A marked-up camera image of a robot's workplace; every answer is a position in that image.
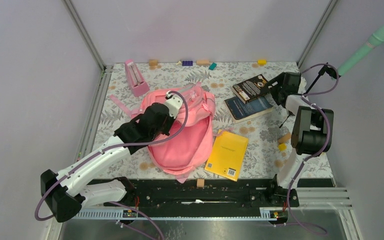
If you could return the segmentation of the black paperback book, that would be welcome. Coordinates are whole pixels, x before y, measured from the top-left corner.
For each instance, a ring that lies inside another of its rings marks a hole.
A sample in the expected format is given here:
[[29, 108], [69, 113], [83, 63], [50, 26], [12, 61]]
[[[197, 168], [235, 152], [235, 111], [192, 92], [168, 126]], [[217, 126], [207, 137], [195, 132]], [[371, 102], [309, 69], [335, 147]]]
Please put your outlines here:
[[242, 103], [247, 104], [270, 93], [269, 87], [266, 86], [267, 83], [268, 80], [262, 74], [259, 74], [234, 84], [231, 90]]

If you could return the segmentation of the pink student backpack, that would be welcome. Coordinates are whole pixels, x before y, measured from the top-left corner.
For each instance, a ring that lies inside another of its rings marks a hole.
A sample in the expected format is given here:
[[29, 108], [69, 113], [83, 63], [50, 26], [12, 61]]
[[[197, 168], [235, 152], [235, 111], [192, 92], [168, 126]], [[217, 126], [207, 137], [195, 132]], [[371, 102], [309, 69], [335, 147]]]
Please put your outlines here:
[[[183, 100], [183, 106], [169, 131], [170, 136], [145, 137], [136, 126], [136, 116], [153, 103], [163, 104], [166, 93], [175, 92]], [[212, 152], [214, 136], [213, 118], [216, 112], [215, 95], [206, 91], [201, 83], [183, 88], [159, 89], [145, 95], [139, 108], [131, 111], [115, 96], [111, 100], [130, 116], [114, 131], [113, 136], [126, 144], [130, 154], [146, 147], [152, 162], [167, 174], [183, 183], [190, 172], [205, 163]]]

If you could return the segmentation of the dark blue book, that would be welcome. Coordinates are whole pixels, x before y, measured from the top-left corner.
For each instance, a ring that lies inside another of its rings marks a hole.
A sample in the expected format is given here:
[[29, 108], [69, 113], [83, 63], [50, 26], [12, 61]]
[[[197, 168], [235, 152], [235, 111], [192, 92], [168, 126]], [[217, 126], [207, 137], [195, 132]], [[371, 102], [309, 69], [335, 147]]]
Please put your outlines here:
[[264, 97], [243, 103], [237, 96], [224, 100], [234, 123], [238, 124], [270, 113], [273, 105]]

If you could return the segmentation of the yellow marker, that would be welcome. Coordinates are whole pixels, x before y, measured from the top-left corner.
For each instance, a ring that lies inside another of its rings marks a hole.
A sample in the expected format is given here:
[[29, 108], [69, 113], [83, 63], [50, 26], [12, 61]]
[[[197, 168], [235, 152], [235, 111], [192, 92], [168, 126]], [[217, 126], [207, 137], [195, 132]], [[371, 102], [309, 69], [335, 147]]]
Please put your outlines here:
[[287, 149], [287, 145], [285, 143], [281, 143], [278, 145], [278, 149], [280, 152], [283, 152]]

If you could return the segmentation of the yellow notebook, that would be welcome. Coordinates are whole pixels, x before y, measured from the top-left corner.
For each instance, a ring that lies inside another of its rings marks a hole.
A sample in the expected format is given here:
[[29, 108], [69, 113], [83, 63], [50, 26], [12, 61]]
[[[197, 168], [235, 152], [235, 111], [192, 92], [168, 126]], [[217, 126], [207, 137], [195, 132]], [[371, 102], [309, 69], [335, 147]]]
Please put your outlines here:
[[236, 182], [239, 178], [249, 139], [219, 130], [204, 170]]

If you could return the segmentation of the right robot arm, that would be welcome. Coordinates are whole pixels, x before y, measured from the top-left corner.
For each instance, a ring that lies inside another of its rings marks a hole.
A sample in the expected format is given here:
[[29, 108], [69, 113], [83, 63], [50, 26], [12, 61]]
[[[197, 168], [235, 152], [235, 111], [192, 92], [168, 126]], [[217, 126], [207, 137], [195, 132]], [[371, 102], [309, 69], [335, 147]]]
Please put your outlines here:
[[292, 198], [307, 162], [327, 152], [332, 144], [334, 111], [310, 102], [309, 93], [299, 93], [300, 84], [301, 74], [294, 72], [282, 72], [267, 84], [276, 104], [295, 116], [290, 139], [292, 152], [264, 192], [273, 206]]

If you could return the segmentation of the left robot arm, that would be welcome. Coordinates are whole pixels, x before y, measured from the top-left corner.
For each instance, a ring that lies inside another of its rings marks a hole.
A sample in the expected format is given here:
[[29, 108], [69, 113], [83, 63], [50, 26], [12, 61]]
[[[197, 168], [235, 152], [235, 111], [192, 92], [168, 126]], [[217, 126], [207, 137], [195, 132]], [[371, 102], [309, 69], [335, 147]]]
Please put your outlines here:
[[168, 91], [163, 103], [154, 102], [132, 120], [123, 123], [99, 148], [76, 163], [53, 172], [48, 169], [40, 175], [41, 199], [34, 218], [46, 221], [55, 218], [63, 223], [75, 217], [82, 208], [120, 202], [132, 204], [135, 192], [126, 178], [104, 183], [90, 182], [115, 162], [135, 154], [138, 150], [165, 143], [176, 138], [185, 125], [175, 133], [170, 130], [181, 109], [185, 120], [189, 118], [189, 104], [185, 96], [175, 90]]

